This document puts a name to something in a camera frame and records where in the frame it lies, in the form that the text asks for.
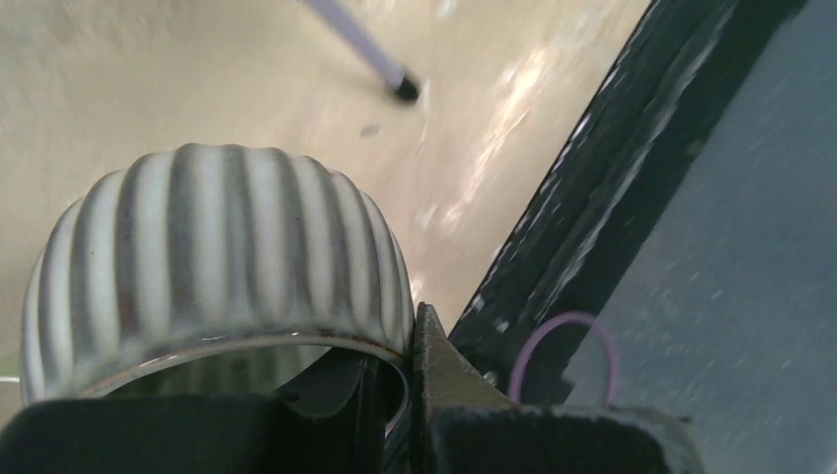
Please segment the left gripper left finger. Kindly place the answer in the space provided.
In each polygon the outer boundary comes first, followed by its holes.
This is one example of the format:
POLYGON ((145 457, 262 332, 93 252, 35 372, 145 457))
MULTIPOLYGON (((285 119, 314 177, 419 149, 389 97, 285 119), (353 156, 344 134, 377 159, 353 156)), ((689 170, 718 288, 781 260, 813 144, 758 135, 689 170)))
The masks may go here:
POLYGON ((379 473, 386 371, 331 350, 268 395, 61 400, 1 433, 5 473, 379 473))

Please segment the grey ribbed mug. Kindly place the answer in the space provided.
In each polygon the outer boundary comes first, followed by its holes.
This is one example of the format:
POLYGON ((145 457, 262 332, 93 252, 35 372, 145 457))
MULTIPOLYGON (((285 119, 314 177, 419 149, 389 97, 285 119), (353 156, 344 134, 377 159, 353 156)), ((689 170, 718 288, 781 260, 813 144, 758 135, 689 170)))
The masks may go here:
POLYGON ((395 425, 414 326, 395 234, 350 178, 190 143, 105 175, 56 221, 26 289, 22 400, 270 391, 340 348, 394 368, 395 425))

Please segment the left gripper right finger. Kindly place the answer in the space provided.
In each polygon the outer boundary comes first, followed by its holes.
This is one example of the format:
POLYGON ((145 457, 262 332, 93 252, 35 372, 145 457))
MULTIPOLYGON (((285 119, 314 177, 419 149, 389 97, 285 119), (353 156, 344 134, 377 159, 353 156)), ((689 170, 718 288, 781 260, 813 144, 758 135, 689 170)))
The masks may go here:
POLYGON ((650 408, 520 405, 448 341, 421 303, 414 330, 416 473, 702 473, 684 423, 650 408))

